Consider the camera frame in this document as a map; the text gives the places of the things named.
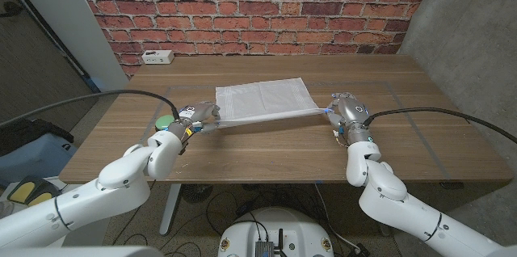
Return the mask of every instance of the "power outlet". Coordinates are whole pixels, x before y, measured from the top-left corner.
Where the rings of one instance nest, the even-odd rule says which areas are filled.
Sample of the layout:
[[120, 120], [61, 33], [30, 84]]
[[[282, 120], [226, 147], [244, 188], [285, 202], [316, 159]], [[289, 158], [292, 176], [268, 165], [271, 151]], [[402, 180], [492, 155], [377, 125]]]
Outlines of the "power outlet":
[[142, 55], [145, 64], [170, 64], [174, 54], [170, 50], [149, 50]]

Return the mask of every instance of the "gray wall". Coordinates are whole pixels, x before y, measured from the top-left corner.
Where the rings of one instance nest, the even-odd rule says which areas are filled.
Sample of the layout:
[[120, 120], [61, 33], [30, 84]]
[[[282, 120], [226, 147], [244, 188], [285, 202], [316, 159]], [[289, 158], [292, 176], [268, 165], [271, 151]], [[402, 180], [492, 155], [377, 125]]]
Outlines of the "gray wall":
[[[461, 111], [517, 135], [517, 0], [423, 0], [399, 53], [411, 55]], [[517, 172], [517, 145], [479, 129]], [[502, 245], [516, 244], [517, 182], [460, 207], [446, 204], [487, 187], [444, 192], [415, 185], [413, 192], [441, 194], [432, 205]], [[405, 234], [396, 239], [404, 255], [435, 255]]]

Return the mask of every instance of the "table leg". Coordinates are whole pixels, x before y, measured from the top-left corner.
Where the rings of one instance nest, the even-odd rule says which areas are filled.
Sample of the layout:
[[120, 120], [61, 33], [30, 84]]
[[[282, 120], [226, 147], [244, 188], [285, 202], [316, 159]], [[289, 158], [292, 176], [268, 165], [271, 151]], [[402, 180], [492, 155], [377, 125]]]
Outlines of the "table leg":
[[167, 203], [165, 205], [165, 209], [163, 210], [162, 223], [160, 224], [160, 235], [167, 236], [170, 231], [170, 226], [172, 225], [174, 211], [176, 210], [176, 206], [179, 204], [179, 191], [181, 188], [181, 183], [173, 183], [169, 188], [169, 196], [167, 197]]

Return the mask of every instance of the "wooden table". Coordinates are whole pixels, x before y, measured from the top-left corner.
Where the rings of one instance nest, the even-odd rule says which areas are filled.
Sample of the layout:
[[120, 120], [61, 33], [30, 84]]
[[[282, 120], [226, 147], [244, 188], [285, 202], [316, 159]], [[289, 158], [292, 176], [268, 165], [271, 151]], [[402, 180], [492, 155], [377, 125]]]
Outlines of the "wooden table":
[[[409, 56], [176, 57], [144, 65], [127, 88], [165, 95], [178, 108], [215, 101], [216, 86], [301, 77], [319, 107], [334, 92], [351, 92], [368, 110], [442, 107], [449, 99]], [[121, 95], [60, 174], [66, 183], [98, 177], [109, 162], [154, 133], [170, 114], [156, 99]], [[382, 116], [372, 135], [382, 160], [405, 181], [506, 182], [507, 164], [466, 120], [420, 112]], [[250, 124], [195, 135], [167, 181], [176, 183], [345, 182], [347, 151], [324, 115]]]

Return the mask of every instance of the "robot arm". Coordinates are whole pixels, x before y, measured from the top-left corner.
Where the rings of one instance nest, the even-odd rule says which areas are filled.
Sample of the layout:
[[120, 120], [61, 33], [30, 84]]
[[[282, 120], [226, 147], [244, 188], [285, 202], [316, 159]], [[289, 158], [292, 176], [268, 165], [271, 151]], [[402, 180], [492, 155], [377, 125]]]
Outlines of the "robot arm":
[[149, 198], [145, 179], [164, 179], [172, 171], [188, 138], [208, 133], [214, 124], [203, 123], [218, 116], [214, 103], [198, 103], [165, 131], [150, 137], [147, 146], [134, 145], [124, 156], [105, 166], [97, 179], [71, 192], [0, 220], [0, 249], [47, 246], [91, 222], [113, 217], [144, 204]]
[[443, 256], [487, 256], [502, 249], [496, 242], [468, 226], [424, 204], [407, 193], [405, 184], [380, 160], [380, 151], [363, 125], [366, 107], [351, 94], [336, 94], [329, 106], [338, 107], [341, 116], [329, 113], [339, 133], [347, 133], [347, 179], [364, 186], [359, 198], [361, 209], [376, 221], [391, 225], [421, 239]]

